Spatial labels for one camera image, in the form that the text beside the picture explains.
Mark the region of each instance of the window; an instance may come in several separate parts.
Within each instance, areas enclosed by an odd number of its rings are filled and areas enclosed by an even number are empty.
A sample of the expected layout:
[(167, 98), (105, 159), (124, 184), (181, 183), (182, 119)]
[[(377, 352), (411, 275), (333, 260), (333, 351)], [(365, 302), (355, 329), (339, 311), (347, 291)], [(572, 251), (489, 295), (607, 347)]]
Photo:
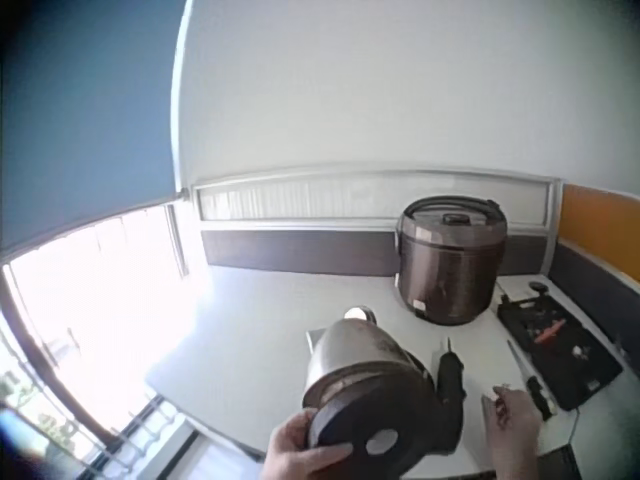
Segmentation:
[[(144, 384), (147, 370), (191, 328), (172, 225), (168, 207), (149, 208), (70, 233), (3, 266), (30, 341), (114, 438), (154, 395)], [(19, 347), (11, 348), (10, 335), (2, 338), (0, 395), (76, 458), (91, 462), (95, 445), (104, 443), (57, 405), (46, 380), (38, 384), (37, 368)]]

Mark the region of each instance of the hand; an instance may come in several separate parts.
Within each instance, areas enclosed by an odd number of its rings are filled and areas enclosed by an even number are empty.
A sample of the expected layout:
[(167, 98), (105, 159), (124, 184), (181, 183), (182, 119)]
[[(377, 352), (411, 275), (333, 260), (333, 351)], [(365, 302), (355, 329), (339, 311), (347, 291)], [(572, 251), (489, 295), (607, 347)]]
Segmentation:
[(500, 480), (536, 479), (542, 415), (528, 393), (504, 387), (493, 390), (499, 400), (492, 402), (483, 396), (482, 409), (497, 477)]
[(315, 409), (305, 409), (273, 431), (262, 480), (305, 480), (314, 472), (351, 455), (353, 445), (350, 443), (304, 450), (307, 431), (315, 414)]

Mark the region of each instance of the rice cooker lid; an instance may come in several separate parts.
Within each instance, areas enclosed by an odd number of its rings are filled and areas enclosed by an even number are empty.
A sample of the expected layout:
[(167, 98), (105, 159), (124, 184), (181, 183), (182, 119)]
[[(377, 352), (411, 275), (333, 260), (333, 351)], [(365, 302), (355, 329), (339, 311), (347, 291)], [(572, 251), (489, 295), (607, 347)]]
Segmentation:
[(399, 233), (419, 243), (474, 248), (502, 243), (507, 220), (493, 200), (437, 196), (417, 200), (401, 217)]

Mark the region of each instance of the rice cooker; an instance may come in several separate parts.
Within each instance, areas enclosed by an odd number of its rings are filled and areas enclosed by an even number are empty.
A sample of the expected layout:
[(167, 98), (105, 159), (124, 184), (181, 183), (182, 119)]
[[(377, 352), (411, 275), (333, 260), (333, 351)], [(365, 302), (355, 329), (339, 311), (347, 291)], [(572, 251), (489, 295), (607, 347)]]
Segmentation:
[(454, 352), (444, 353), (436, 384), (417, 358), (377, 326), (373, 312), (354, 311), (331, 325), (313, 350), (303, 406), (319, 410), (307, 443), (354, 446), (319, 478), (399, 478), (424, 455), (456, 449), (463, 365)]
[(436, 196), (413, 202), (396, 229), (400, 296), (433, 323), (471, 322), (491, 303), (506, 238), (507, 220), (492, 200)]

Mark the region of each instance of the blue wall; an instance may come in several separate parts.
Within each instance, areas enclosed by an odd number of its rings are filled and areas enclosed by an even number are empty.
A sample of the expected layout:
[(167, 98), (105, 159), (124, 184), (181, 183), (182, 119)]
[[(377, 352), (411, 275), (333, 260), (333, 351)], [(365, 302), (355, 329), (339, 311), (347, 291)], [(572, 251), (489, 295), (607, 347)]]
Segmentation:
[(170, 91), (184, 0), (51, 0), (2, 72), (2, 249), (175, 194)]

